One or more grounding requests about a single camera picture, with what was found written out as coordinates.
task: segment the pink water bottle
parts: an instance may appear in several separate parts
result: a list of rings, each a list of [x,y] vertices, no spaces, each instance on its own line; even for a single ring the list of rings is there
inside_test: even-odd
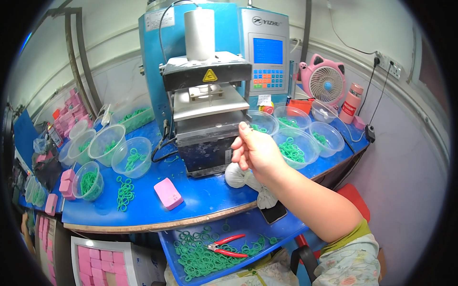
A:
[[[354,113],[358,109],[361,103],[361,94],[363,94],[363,88],[352,82],[350,90],[347,93],[345,102],[342,105],[339,118],[346,124],[350,124],[353,120]]]

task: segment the hand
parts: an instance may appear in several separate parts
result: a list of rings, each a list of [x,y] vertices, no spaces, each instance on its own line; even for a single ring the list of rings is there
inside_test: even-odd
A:
[[[245,122],[240,122],[239,134],[231,145],[232,162],[238,163],[243,171],[250,168],[259,182],[266,184],[288,167],[269,135],[251,130]]]

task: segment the blue tray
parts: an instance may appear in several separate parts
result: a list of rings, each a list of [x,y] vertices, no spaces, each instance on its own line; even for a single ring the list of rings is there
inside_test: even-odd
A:
[[[161,240],[165,256],[167,257],[170,269],[172,270],[172,273],[178,285],[197,286],[215,280],[219,277],[234,273],[243,266],[255,262],[261,257],[267,255],[269,252],[291,241],[292,239],[294,239],[294,237],[308,230],[308,227],[289,211],[285,217],[271,225],[268,225],[264,217],[262,216],[261,211],[257,208],[227,218],[227,224],[230,225],[230,230],[228,232],[224,232],[222,230],[222,225],[225,223],[226,219],[221,219],[218,221],[213,221],[201,225],[185,227],[179,229],[179,231],[189,231],[190,234],[193,234],[194,232],[202,232],[204,226],[210,226],[212,228],[212,231],[210,233],[218,233],[219,239],[244,233],[246,235],[245,237],[236,239],[228,243],[230,246],[237,248],[239,252],[241,250],[242,245],[245,243],[245,240],[246,243],[250,247],[252,247],[251,242],[255,242],[258,240],[259,233],[267,237],[277,237],[282,239],[275,245],[271,245],[269,241],[266,240],[264,249],[260,253],[253,257],[250,257],[249,259],[242,261],[240,264],[237,264],[234,267],[215,271],[206,276],[196,277],[191,279],[191,281],[186,282],[186,273],[184,267],[178,263],[178,259],[180,258],[180,256],[176,254],[175,247],[173,245],[173,242],[175,240],[178,240],[178,235],[180,234],[180,232],[178,232],[177,230],[167,231],[167,233],[160,232],[159,238]]]

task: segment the pink fan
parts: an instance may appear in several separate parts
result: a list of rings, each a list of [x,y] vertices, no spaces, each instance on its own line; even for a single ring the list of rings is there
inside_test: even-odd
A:
[[[344,64],[314,54],[310,65],[301,62],[299,69],[306,94],[337,109],[337,103],[345,93]]]

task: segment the white box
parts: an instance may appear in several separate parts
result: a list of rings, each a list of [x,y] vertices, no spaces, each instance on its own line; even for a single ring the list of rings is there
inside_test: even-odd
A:
[[[111,242],[71,237],[71,260],[76,286],[83,286],[79,278],[78,245],[124,253],[127,280],[130,286],[151,285],[155,281],[165,282],[164,271],[167,260],[162,251],[155,251],[128,242]]]

